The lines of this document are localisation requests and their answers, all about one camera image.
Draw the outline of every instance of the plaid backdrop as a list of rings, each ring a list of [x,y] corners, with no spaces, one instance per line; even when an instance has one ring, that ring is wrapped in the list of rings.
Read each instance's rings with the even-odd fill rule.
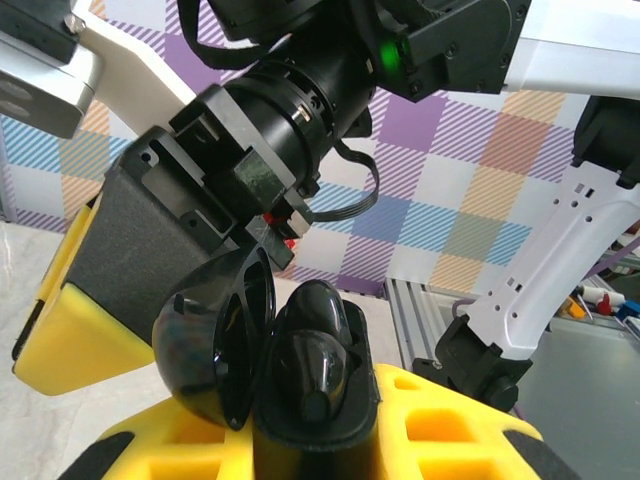
[[[175,0],[96,0],[92,10],[149,44],[197,92],[236,72],[208,70],[181,36]],[[225,45],[203,0],[200,41]],[[314,226],[281,275],[324,278],[377,294],[385,276],[483,292],[550,204],[587,98],[523,91],[438,92],[414,105],[378,91],[374,134],[349,142],[378,162],[378,204],[349,221]],[[95,102],[72,141],[2,118],[4,209],[19,223],[63,231],[100,188],[133,133]],[[343,206],[373,186],[335,153],[321,167],[315,210]]]

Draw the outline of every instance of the screw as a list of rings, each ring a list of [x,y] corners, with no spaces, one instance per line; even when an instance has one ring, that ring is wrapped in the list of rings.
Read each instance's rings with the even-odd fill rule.
[[[302,118],[304,118],[305,122],[311,121],[311,114],[306,108],[304,108],[303,105],[298,105],[298,113],[302,115]]]
[[[458,45],[455,42],[451,43],[447,48],[447,51],[444,53],[448,59],[452,59],[458,54]]]
[[[422,82],[417,81],[411,84],[411,93],[413,95],[417,95],[418,93],[420,93],[420,90],[422,90]]]
[[[527,6],[526,5],[520,5],[516,9],[516,18],[518,20],[522,20],[526,14],[527,14]]]
[[[64,17],[64,24],[69,30],[70,33],[77,35],[84,31],[87,25],[84,23],[84,20],[76,17],[73,13],[70,13],[66,17]]]
[[[500,57],[500,68],[505,68],[507,65],[509,65],[510,61],[511,57],[508,53],[505,53],[502,57]]]

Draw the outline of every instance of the black foam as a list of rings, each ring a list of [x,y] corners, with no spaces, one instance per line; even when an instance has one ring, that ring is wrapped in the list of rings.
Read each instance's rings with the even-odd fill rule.
[[[120,432],[98,440],[82,452],[58,480],[101,480],[134,437],[132,432]]]
[[[33,310],[31,311],[27,322],[24,324],[22,332],[20,332],[20,336],[18,337],[18,340],[16,340],[16,344],[13,346],[13,350],[11,350],[11,358],[14,362],[18,360],[20,352],[22,352],[24,344],[27,343],[27,338],[29,338],[29,335],[31,335],[31,330],[33,330],[33,326],[36,324],[36,321],[38,320],[40,312],[42,312],[43,308],[44,302],[42,300],[38,300],[36,302],[36,306],[33,307]]]
[[[210,255],[122,169],[107,174],[102,195],[66,281],[151,345],[173,287]]]
[[[551,448],[537,438],[515,430],[504,436],[541,480],[579,480],[580,477]]]

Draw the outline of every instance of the gray floor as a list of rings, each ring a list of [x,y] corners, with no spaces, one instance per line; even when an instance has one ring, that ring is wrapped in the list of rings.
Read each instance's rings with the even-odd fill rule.
[[[449,303],[440,312],[451,322]],[[525,419],[583,480],[640,478],[640,343],[554,319],[520,381]]]

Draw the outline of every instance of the purple stripe pattern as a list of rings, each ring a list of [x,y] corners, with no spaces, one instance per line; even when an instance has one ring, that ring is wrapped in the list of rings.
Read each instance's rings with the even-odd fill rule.
[[[347,244],[341,273],[382,282],[393,255],[394,244],[353,235]]]
[[[428,152],[446,103],[441,97],[427,97],[415,104],[392,96],[380,130],[380,141]]]
[[[572,149],[573,130],[557,126],[551,127],[529,175],[541,180],[560,183],[564,169],[573,159]]]
[[[377,140],[380,136],[382,122],[384,121],[384,116],[387,113],[387,108],[389,107],[389,100],[391,100],[391,94],[386,90],[379,88],[369,103],[369,111],[371,112],[371,120],[373,124],[373,133],[371,134],[371,138],[374,140]]]
[[[219,83],[222,72],[206,67],[181,35],[167,35],[165,44],[166,62],[194,92],[199,93],[212,83]]]
[[[410,200],[420,180],[426,153],[409,148],[379,143],[375,159],[380,171],[380,193]],[[375,183],[369,174],[365,190],[373,190]]]
[[[338,275],[336,287],[347,292],[363,293],[365,295],[382,295],[383,282],[365,280],[364,278],[351,277],[349,275]]]
[[[230,82],[233,79],[240,78],[242,75],[244,75],[244,73],[247,70],[249,70],[249,69],[245,68],[243,70],[225,70],[220,75],[220,82],[221,83],[227,83],[227,82]]]
[[[16,213],[18,215],[18,223],[20,225],[60,233],[63,233],[67,228],[67,221],[64,217],[55,217],[53,215],[30,212],[22,209],[17,209]]]
[[[297,282],[306,282],[307,280],[326,280],[335,285],[338,283],[338,274],[316,270],[315,268],[307,268],[295,266],[293,268],[293,279]]]
[[[175,0],[167,1],[165,18],[165,32],[171,35],[182,35],[178,5]],[[198,41],[200,43],[207,45],[222,45],[224,43],[224,33],[207,0],[200,0],[198,25]]]
[[[498,112],[448,102],[433,139],[431,153],[477,163],[487,148]]]

